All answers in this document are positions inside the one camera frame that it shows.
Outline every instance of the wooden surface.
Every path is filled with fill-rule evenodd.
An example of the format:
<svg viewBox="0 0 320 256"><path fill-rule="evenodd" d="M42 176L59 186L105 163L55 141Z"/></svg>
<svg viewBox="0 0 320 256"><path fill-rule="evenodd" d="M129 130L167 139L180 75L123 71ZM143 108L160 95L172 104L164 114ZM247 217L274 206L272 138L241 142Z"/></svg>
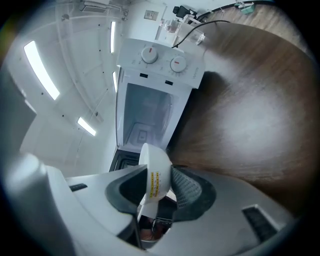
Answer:
<svg viewBox="0 0 320 256"><path fill-rule="evenodd" d="M171 141L172 163L248 181L298 214L319 167L316 67L261 29L202 28L207 71Z"/></svg>
<svg viewBox="0 0 320 256"><path fill-rule="evenodd" d="M303 52L312 55L295 24L285 12L275 5L256 4L254 12L250 14L243 14L236 7L230 7L223 11L215 11L207 21L226 20L262 29L288 40Z"/></svg>

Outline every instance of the gray mesh pad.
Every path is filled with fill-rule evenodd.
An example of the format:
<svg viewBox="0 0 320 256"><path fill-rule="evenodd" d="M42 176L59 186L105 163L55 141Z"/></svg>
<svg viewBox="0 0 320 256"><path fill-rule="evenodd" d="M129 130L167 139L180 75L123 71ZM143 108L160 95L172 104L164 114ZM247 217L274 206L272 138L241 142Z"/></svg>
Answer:
<svg viewBox="0 0 320 256"><path fill-rule="evenodd" d="M174 222L192 221L201 217L213 205L216 190L207 180L188 171L188 168L171 167L171 187L178 210Z"/></svg>

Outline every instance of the white machine housing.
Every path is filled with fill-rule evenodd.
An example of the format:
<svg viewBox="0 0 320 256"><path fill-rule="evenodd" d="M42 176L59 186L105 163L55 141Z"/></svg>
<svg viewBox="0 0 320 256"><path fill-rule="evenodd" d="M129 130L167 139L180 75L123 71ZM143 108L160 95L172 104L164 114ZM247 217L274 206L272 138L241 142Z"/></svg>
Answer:
<svg viewBox="0 0 320 256"><path fill-rule="evenodd" d="M200 85L204 63L174 48L127 39L117 65L118 149L140 153L148 143L165 150L191 90Z"/></svg>

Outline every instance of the white control panel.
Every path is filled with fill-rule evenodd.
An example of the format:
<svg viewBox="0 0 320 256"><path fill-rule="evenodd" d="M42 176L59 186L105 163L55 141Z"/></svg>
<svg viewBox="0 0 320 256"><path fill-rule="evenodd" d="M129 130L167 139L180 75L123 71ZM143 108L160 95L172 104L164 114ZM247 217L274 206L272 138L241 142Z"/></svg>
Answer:
<svg viewBox="0 0 320 256"><path fill-rule="evenodd" d="M198 88L205 64L194 56L168 46L138 39L124 40L117 65L145 75L157 74L174 83Z"/></svg>

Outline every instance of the white ceiling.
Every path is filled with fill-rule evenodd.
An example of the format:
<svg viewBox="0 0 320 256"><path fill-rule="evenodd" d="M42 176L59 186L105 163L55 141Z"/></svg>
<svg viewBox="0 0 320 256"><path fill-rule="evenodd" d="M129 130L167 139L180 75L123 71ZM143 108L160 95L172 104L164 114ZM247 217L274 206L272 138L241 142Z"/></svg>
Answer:
<svg viewBox="0 0 320 256"><path fill-rule="evenodd" d="M51 2L37 11L16 35L5 63L37 112L21 150L35 154L69 177L108 171L108 158L115 150L112 72L119 71L116 59L123 13L118 8L106 13L81 12L77 4L63 2ZM116 21L113 54L112 21ZM31 41L35 41L42 63L60 92L56 100L44 89L26 57L24 46ZM96 130L95 137L77 124L79 117Z"/></svg>

